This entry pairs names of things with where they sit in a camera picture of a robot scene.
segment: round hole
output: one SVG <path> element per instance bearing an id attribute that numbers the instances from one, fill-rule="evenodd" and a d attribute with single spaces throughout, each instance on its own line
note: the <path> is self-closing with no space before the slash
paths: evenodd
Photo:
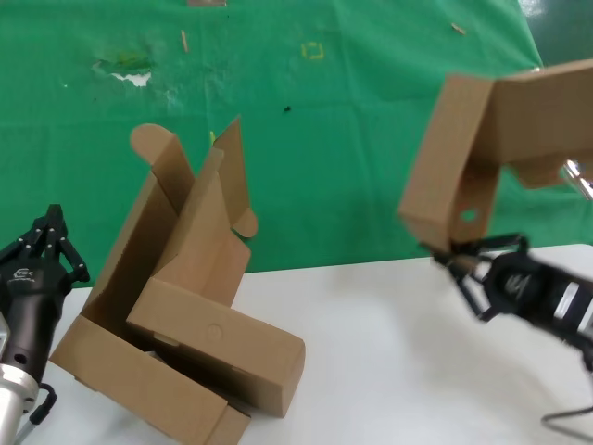
<path id="1" fill-rule="evenodd" d="M 15 354 L 15 360 L 20 364 L 27 364 L 27 357 L 22 354 Z"/>
<path id="2" fill-rule="evenodd" d="M 465 223 L 472 223 L 478 217 L 478 210 L 476 209 L 466 209 L 461 212 L 461 220 Z"/>

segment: wooden stick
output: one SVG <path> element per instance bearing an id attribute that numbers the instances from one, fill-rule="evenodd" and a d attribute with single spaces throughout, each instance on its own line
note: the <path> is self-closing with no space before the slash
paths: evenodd
<path id="1" fill-rule="evenodd" d="M 453 28 L 459 34 L 465 35 L 465 30 L 461 26 L 456 25 L 455 23 L 451 23 L 451 28 Z"/>
<path id="2" fill-rule="evenodd" d="M 182 42 L 183 42 L 183 49 L 186 53 L 189 53 L 189 48 L 187 47 L 187 39 L 185 38 L 185 31 L 182 30 Z"/>

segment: yellow square mark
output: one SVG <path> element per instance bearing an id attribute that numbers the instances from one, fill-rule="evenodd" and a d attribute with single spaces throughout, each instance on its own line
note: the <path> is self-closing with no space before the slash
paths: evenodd
<path id="1" fill-rule="evenodd" d="M 303 57 L 308 58 L 309 60 L 321 60 L 325 57 L 323 45 L 316 42 L 302 44 L 300 49 Z"/>

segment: cardboard box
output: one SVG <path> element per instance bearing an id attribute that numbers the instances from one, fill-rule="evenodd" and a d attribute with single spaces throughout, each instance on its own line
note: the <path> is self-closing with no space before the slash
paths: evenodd
<path id="1" fill-rule="evenodd" d="M 171 144 L 155 137 L 155 130 L 136 129 L 132 146 L 168 156 Z M 303 371 L 305 344 L 230 309 L 250 254 L 231 227 L 243 236 L 258 229 L 249 208 L 238 121 L 210 150 L 128 322 L 162 348 L 210 370 L 210 384 L 282 417 Z"/>
<path id="2" fill-rule="evenodd" d="M 172 205 L 151 173 L 81 315 L 51 361 L 183 444 L 234 445 L 249 418 L 148 355 L 154 346 L 126 323 L 175 222 Z"/>
<path id="3" fill-rule="evenodd" d="M 157 125 L 134 130 L 132 147 L 151 172 L 51 360 L 183 444 L 236 444 L 249 418 L 203 384 L 284 415 L 305 354 L 299 338 L 230 309 L 250 256 L 233 230 L 258 230 L 240 122 L 197 177 Z"/>
<path id="4" fill-rule="evenodd" d="M 398 214 L 423 243 L 486 234 L 502 166 L 526 188 L 558 184 L 568 159 L 591 178 L 593 60 L 500 80 L 447 79 Z"/>

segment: brown cardboard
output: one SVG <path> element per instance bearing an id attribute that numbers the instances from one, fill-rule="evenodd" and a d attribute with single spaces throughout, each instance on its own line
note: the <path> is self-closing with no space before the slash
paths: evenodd
<path id="1" fill-rule="evenodd" d="M 249 418 L 202 377 L 284 415 L 305 353 L 302 340 L 230 309 L 251 253 L 233 230 L 258 229 L 240 122 L 215 141 L 197 177 L 164 128 L 142 125 L 131 144 L 151 172 L 51 360 L 183 444 L 235 445 Z M 163 308 L 168 324 L 155 317 Z"/>
<path id="2" fill-rule="evenodd" d="M 171 137 L 144 137 L 144 130 L 139 127 L 132 136 L 146 144 L 134 144 L 136 151 L 161 153 L 170 144 Z M 128 322 L 161 345 L 215 368 L 224 375 L 218 379 L 224 391 L 285 416 L 303 371 L 305 345 L 230 309 L 250 255 L 231 228 L 243 236 L 258 228 L 247 193 L 239 120 L 214 142 Z M 216 341 L 213 332 L 220 335 Z"/>
<path id="3" fill-rule="evenodd" d="M 192 181 L 187 179 L 191 169 L 175 134 L 142 125 L 132 133 L 132 147 L 151 163 L 161 185 L 183 200 L 181 206 L 175 204 L 179 221 L 154 278 L 230 306 L 250 256 L 243 243 L 233 241 L 231 228 L 242 236 L 253 236 L 258 230 L 247 193 L 240 121 L 235 120 L 214 141 Z M 181 181 L 176 182 L 177 176 L 167 170 L 176 165 L 170 159 L 181 166 Z"/>
<path id="4" fill-rule="evenodd" d="M 158 280 L 148 282 L 128 322 L 211 362 L 224 376 L 223 389 L 240 400 L 286 415 L 305 364 L 300 338 Z"/>
<path id="5" fill-rule="evenodd" d="M 183 444 L 235 445 L 248 417 L 229 414 L 226 400 L 146 354 L 153 345 L 125 321 L 175 221 L 149 174 L 82 314 L 51 360 Z"/>
<path id="6" fill-rule="evenodd" d="M 248 417 L 225 399 L 84 317 L 74 322 L 52 360 L 181 443 L 236 444 L 246 429 Z M 219 435 L 229 440 L 211 441 Z"/>
<path id="7" fill-rule="evenodd" d="M 593 165 L 592 111 L 593 60 L 495 81 L 450 77 L 399 216 L 433 248 L 450 250 L 451 242 L 483 237 L 502 166 L 525 187 L 541 188 L 561 181 L 567 159 Z"/>

